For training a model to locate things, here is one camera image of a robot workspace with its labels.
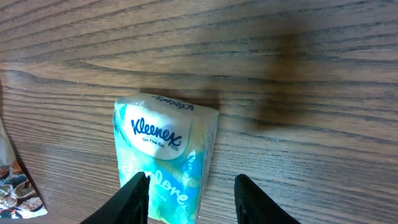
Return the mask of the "brown patterned snack bag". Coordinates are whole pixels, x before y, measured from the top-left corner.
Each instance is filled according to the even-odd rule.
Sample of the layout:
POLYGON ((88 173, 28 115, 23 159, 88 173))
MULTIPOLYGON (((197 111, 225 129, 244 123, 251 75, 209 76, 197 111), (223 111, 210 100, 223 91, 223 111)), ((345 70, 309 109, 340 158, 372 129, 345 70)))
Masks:
POLYGON ((44 203, 20 166, 1 125, 1 218, 27 219, 46 214, 44 203))

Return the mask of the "green Kleenex tissue pack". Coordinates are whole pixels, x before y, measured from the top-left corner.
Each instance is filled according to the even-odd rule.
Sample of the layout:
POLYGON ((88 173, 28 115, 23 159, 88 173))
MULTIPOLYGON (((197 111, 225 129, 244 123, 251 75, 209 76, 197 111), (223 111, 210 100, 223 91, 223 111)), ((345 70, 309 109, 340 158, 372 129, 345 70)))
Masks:
POLYGON ((219 111, 149 93, 116 100, 113 130, 119 181, 150 178, 149 217, 195 223, 206 190, 219 111))

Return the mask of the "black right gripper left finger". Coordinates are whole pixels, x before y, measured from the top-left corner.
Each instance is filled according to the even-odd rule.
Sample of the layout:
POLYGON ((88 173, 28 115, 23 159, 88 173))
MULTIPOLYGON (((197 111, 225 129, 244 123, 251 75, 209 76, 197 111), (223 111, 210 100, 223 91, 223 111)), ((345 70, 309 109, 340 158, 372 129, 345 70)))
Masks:
POLYGON ((150 177, 138 172, 81 224, 147 224, 149 185, 150 177))

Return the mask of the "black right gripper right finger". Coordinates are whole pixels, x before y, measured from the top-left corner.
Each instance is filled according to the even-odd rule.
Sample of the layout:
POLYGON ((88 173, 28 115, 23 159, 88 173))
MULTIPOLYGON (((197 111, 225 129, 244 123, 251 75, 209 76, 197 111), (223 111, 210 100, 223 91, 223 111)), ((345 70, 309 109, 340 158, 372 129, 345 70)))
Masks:
POLYGON ((234 203, 238 224, 300 224, 245 174, 235 178, 234 203))

